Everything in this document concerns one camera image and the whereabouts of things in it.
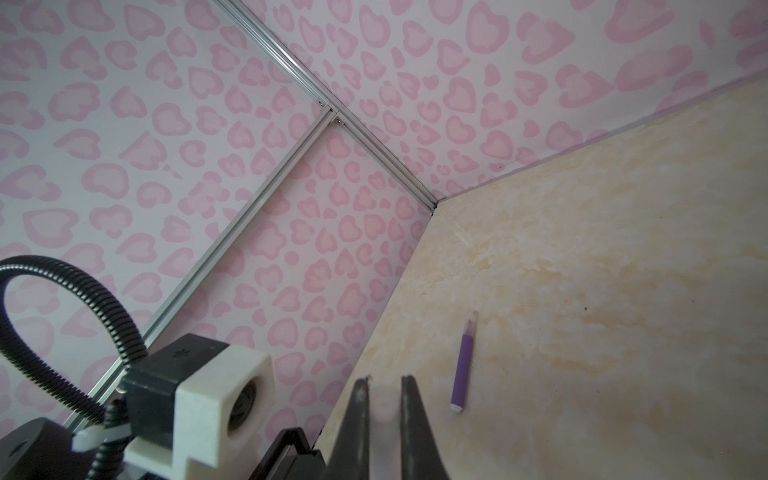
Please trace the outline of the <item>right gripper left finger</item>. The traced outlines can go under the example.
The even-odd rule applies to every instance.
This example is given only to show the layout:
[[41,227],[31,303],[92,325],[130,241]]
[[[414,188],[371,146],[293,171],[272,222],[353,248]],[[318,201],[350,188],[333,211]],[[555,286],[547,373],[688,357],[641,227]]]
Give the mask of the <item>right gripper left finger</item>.
[[370,388],[367,378],[354,382],[324,479],[369,479]]

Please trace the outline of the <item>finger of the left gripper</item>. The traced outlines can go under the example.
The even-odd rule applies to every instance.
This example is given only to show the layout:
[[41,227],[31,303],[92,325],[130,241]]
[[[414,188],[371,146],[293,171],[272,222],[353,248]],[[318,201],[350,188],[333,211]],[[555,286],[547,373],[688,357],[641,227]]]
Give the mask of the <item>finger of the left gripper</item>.
[[280,431],[251,480],[317,480],[326,468],[322,453],[308,442],[301,427]]

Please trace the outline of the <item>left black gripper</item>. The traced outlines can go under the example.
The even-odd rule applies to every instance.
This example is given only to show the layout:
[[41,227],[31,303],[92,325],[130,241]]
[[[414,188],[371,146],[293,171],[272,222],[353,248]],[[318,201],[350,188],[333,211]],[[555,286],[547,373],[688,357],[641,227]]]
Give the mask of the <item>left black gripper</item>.
[[46,418],[1,439],[2,479],[85,479],[95,453],[72,450],[72,434]]

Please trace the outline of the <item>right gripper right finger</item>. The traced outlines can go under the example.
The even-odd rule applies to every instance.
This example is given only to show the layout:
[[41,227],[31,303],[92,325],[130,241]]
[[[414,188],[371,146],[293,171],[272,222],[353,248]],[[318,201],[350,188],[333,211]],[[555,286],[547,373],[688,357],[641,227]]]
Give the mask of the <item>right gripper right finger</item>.
[[401,379],[400,413],[401,478],[448,480],[417,381],[412,375]]

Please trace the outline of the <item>clear pen cap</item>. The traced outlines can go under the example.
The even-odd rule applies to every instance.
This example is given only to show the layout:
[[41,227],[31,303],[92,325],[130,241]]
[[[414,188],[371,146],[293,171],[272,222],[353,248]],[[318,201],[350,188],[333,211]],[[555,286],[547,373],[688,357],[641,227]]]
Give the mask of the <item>clear pen cap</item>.
[[471,316],[467,319],[463,334],[473,338],[476,334],[476,329],[479,320],[479,312],[474,310]]
[[369,478],[401,478],[400,390],[376,385],[370,390]]

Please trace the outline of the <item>purple marker pen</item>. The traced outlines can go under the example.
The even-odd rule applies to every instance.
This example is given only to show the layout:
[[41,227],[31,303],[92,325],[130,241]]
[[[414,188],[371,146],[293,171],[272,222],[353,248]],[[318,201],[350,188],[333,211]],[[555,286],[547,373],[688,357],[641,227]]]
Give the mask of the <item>purple marker pen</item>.
[[466,406],[471,362],[474,349],[474,337],[462,333],[456,371],[454,376],[450,407],[455,412],[462,412]]

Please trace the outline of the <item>aluminium frame strut left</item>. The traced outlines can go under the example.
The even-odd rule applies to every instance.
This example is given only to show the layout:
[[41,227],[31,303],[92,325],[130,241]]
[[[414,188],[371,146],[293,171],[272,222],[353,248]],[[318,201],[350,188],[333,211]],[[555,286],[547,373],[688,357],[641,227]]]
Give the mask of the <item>aluminium frame strut left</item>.
[[151,347],[162,336],[174,318],[180,313],[195,291],[212,273],[228,250],[237,241],[248,225],[270,201],[289,174],[303,159],[320,135],[337,120],[337,113],[329,106],[321,109],[318,117],[299,138],[286,156],[278,163],[253,196],[243,205],[233,220],[215,239],[187,275],[161,304],[155,314],[143,326],[141,334],[145,345]]

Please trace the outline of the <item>aluminium frame corner post left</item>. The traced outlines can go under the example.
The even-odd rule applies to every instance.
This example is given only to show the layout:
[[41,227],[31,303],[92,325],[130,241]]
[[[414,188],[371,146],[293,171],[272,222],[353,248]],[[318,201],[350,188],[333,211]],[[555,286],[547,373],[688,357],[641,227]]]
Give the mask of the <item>aluminium frame corner post left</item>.
[[242,1],[216,0],[213,4],[279,65],[315,103],[321,107],[329,107],[348,134],[425,209],[435,211],[439,203],[437,198]]

